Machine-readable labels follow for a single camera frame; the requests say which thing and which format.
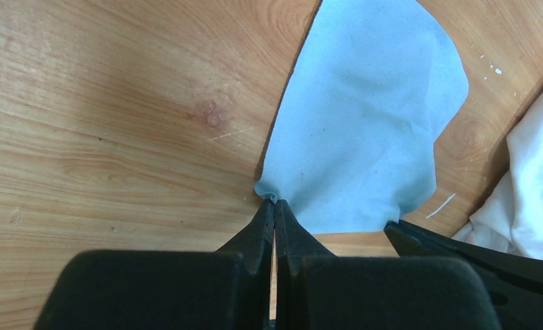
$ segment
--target blue fabric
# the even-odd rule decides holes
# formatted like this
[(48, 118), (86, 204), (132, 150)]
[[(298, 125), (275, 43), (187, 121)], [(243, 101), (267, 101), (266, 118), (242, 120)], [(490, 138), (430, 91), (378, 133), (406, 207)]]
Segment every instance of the blue fabric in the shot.
[(468, 92), (458, 52), (413, 0), (324, 0), (256, 192), (312, 233), (382, 230), (435, 191), (433, 143)]

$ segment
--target scratch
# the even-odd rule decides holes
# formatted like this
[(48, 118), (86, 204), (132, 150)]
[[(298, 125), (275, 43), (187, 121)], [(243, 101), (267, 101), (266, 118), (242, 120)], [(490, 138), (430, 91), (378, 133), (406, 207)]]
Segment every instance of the scratch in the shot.
[(235, 131), (235, 132), (223, 134), (223, 135), (220, 135), (220, 136), (212, 137), (212, 138), (210, 138), (208, 141), (217, 140), (217, 139), (220, 139), (220, 138), (224, 138), (225, 136), (229, 136), (229, 135), (233, 135), (233, 134), (245, 132), (245, 131), (248, 131), (248, 130), (254, 129), (254, 128), (255, 128), (255, 127), (250, 127), (250, 128), (247, 128), (247, 129), (241, 129), (241, 130), (239, 130), (239, 131)]
[(454, 198), (455, 196), (456, 196), (456, 193), (454, 193), (452, 196), (449, 196), (449, 197), (448, 197), (448, 198), (447, 198), (447, 199), (446, 199), (446, 200), (445, 200), (445, 201), (437, 208), (437, 210), (435, 210), (434, 212), (432, 212), (432, 214), (426, 216), (425, 218), (426, 218), (426, 219), (429, 219), (429, 218), (433, 217), (434, 215), (436, 215), (437, 212), (441, 211), (441, 209), (442, 209), (444, 206), (446, 206), (446, 205), (452, 200), (452, 198)]

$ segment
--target wooden surface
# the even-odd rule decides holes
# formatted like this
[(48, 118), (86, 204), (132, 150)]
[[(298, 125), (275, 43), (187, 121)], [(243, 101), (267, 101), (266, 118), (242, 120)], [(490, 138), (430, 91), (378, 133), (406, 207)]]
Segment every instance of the wooden surface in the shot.
[[(435, 196), (406, 218), (450, 235), (506, 170), (503, 138), (543, 87), (543, 0), (421, 3), (454, 40), (470, 94), (436, 143)], [(0, 328), (31, 327), (79, 251), (210, 251), (251, 219), (315, 7), (0, 1)], [(395, 255), (382, 233), (319, 239)]]

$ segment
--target white paint speck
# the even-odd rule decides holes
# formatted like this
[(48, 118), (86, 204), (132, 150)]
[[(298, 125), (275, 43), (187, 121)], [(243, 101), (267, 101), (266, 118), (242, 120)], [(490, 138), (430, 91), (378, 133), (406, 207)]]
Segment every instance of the white paint speck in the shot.
[(456, 193), (454, 193), (452, 196), (449, 196), (438, 208), (437, 210), (435, 210), (434, 212), (432, 212), (432, 214), (426, 216), (425, 218), (426, 219), (429, 219), (431, 217), (433, 217), (434, 215), (437, 214), (437, 212), (439, 212), (444, 206), (446, 206), (451, 200), (452, 198), (454, 198), (456, 196)]

